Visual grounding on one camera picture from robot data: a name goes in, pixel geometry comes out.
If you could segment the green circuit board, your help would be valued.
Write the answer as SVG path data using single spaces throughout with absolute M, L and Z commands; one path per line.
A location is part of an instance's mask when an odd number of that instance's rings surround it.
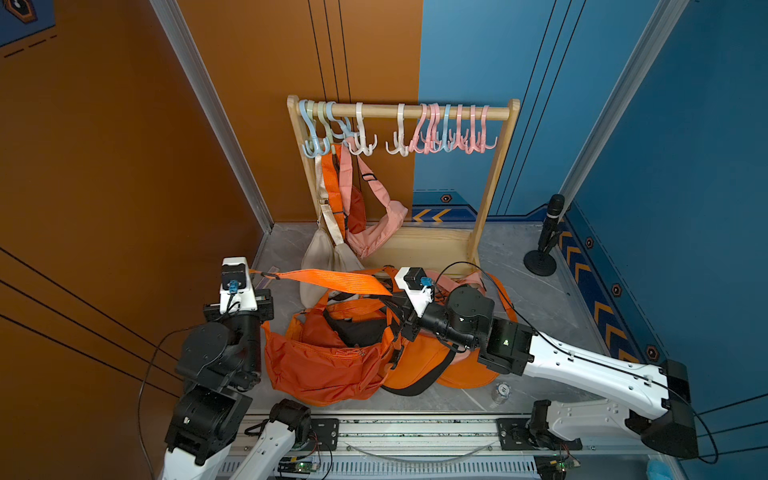
M 320 470 L 321 463 L 314 459 L 298 459 L 281 461 L 276 468 L 278 478 L 293 478 L 296 476 L 308 476 Z

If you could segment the red-orange sling bag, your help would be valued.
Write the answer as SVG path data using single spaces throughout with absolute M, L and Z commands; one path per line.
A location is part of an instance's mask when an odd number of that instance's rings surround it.
M 292 321 L 291 326 L 286 331 L 288 338 L 310 344 L 318 347 L 325 348 L 366 348 L 366 347 L 347 347 L 339 338 L 336 332 L 326 322 L 323 312 L 327 306 L 333 303 L 359 299 L 359 298 L 372 298 L 372 297 L 360 297 L 351 294 L 331 294 L 324 295 L 321 299 L 312 307 L 307 308 L 301 312 Z M 376 346 L 385 341 L 386 334 L 392 334 L 396 337 L 399 332 L 397 330 L 398 323 L 395 315 L 387 308 L 387 320 L 388 326 L 384 331 L 382 339 L 379 343 L 368 346 Z

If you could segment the large orange crescent bag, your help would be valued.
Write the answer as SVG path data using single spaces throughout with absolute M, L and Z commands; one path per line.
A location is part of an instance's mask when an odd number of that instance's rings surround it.
M 403 397 L 415 397 L 435 384 L 454 389 L 487 385 L 496 376 L 478 363 L 478 352 L 456 353 L 434 335 L 418 334 L 400 351 L 397 365 L 388 373 L 381 389 Z

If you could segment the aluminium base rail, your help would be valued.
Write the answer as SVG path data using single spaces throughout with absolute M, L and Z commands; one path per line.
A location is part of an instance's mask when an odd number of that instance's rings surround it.
M 247 417 L 214 479 L 647 479 L 649 460 L 684 478 L 670 457 L 636 441 L 585 438 L 528 445 L 520 416 L 318 415 L 286 424 Z M 278 478 L 281 461 L 314 459 L 317 473 Z

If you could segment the wooden garment rack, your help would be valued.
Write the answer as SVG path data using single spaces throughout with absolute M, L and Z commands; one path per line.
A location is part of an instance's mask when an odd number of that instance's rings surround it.
M 287 109 L 301 156 L 304 172 L 318 221 L 320 208 L 314 191 L 314 159 L 333 154 L 339 173 L 340 148 L 352 154 L 353 185 L 362 192 L 368 223 L 385 213 L 358 169 L 359 156 L 383 183 L 393 200 L 395 169 L 408 166 L 413 154 L 438 154 L 464 151 L 468 154 L 495 153 L 487 174 L 483 200 L 473 230 L 442 227 L 439 219 L 447 208 L 436 213 L 414 214 L 410 208 L 401 228 L 369 257 L 360 259 L 363 268 L 421 266 L 440 270 L 459 262 L 455 275 L 468 275 L 479 263 L 478 246 L 497 184 L 509 150 L 520 103 L 513 99 L 502 108 L 447 105 L 339 104 L 287 99 Z

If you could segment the black crescent sling bag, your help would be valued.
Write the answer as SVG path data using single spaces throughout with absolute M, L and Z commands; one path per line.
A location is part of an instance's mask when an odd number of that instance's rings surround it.
M 347 347 L 379 343 L 388 326 L 387 308 L 376 298 L 359 298 L 327 306 L 323 316 Z

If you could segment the black and orange sling bag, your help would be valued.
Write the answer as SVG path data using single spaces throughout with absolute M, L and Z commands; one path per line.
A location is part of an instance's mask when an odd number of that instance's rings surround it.
M 430 357 L 427 357 L 426 353 L 403 353 L 397 367 L 382 384 L 382 389 L 403 397 L 421 395 L 437 382 L 452 364 L 455 356 L 456 352 L 450 348 L 444 352 L 434 351 Z

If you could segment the pink crescent sling bag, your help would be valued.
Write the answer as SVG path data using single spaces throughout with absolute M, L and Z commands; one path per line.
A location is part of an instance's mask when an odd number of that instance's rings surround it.
M 482 295 L 487 293 L 483 276 L 479 271 L 475 271 L 472 274 L 463 277 L 443 275 L 438 281 L 438 286 L 445 299 L 448 298 L 451 292 L 460 286 L 470 286 L 479 291 Z

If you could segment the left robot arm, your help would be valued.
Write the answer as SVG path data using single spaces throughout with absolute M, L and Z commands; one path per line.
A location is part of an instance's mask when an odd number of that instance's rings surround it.
M 260 381 L 261 326 L 273 319 L 274 302 L 268 289 L 225 291 L 204 315 L 176 366 L 185 389 L 165 437 L 164 479 L 217 477 Z

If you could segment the black microphone on stand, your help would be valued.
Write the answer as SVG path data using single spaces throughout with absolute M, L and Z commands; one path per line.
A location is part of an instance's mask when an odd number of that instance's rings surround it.
M 523 258 L 524 266 L 534 275 L 548 277 L 556 271 L 556 261 L 551 256 L 550 251 L 561 234 L 559 223 L 564 206 L 565 197 L 563 195 L 554 194 L 551 197 L 547 205 L 537 248 L 527 252 Z

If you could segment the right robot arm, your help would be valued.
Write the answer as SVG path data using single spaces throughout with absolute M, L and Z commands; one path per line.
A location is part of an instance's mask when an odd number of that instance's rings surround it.
M 684 364 L 620 361 L 569 345 L 531 326 L 494 313 L 495 303 L 470 286 L 453 290 L 444 303 L 431 286 L 383 300 L 408 339 L 422 331 L 451 347 L 477 353 L 499 374 L 560 382 L 596 395 L 596 400 L 535 402 L 528 422 L 532 443 L 542 447 L 583 436 L 626 436 L 680 459 L 698 456 L 695 415 Z

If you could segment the orange crescent sling bag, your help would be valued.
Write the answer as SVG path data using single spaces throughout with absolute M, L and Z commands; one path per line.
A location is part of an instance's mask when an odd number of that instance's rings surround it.
M 496 289 L 498 303 L 503 308 L 506 318 L 512 322 L 517 322 L 514 304 L 508 298 L 508 293 L 501 281 L 494 275 L 490 275 L 490 278 L 485 277 L 483 274 L 482 276 L 487 289 L 485 295 L 490 296 L 489 291 L 492 289 L 490 284 L 493 284 Z M 478 354 L 477 350 L 471 353 L 457 354 L 452 364 L 437 380 L 437 383 L 454 389 L 475 389 L 493 383 L 499 374 L 480 364 Z

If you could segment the dark red-orange waist bag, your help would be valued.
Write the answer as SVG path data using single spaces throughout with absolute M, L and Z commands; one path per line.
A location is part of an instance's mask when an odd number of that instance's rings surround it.
M 266 370 L 275 390 L 312 406 L 328 406 L 366 400 L 384 385 L 405 344 L 401 315 L 387 303 L 400 291 L 394 267 L 263 275 L 308 280 L 322 292 L 315 305 L 293 316 L 285 333 L 262 326 Z

